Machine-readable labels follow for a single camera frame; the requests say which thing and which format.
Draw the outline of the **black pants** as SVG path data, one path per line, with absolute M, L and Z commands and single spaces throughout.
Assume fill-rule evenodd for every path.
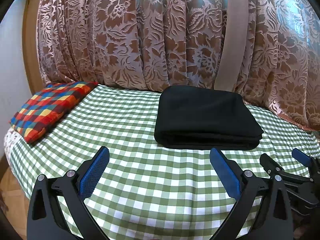
M 263 129 L 233 92 L 174 85 L 159 98 L 154 138 L 178 150 L 252 150 Z

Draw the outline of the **green white checkered bedsheet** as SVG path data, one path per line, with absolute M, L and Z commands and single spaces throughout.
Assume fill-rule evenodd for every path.
M 5 153 L 25 195 L 31 199 L 39 175 L 62 177 L 105 146 L 109 163 L 84 204 L 108 239 L 211 239 L 236 200 L 210 163 L 211 149 L 178 150 L 157 143 L 160 96 L 97 86 L 32 144 L 9 129 Z M 291 153 L 297 148 L 319 158 L 316 137 L 271 111 L 246 107 L 263 129 L 263 138 L 252 150 L 220 150 L 225 157 L 268 179 L 259 161 L 266 153 L 285 172 L 314 178 Z M 255 198 L 238 237 L 249 232 L 261 199 Z M 71 233 L 81 237 L 66 201 L 58 200 Z

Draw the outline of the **colourful checkered pillow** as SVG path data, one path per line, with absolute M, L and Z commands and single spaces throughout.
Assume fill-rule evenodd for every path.
M 43 137 L 95 87 L 96 82 L 50 84 L 35 93 L 10 120 L 10 126 L 32 144 Z

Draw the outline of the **brown floral curtain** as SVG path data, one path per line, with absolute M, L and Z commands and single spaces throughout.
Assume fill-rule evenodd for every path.
M 44 84 L 236 92 L 319 130 L 319 17 L 308 0 L 40 0 Z

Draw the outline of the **wooden door frame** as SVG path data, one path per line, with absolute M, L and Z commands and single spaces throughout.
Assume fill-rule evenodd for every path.
M 22 24 L 22 51 L 25 73 L 31 94 L 43 88 L 37 57 L 37 13 L 40 0 L 26 0 Z

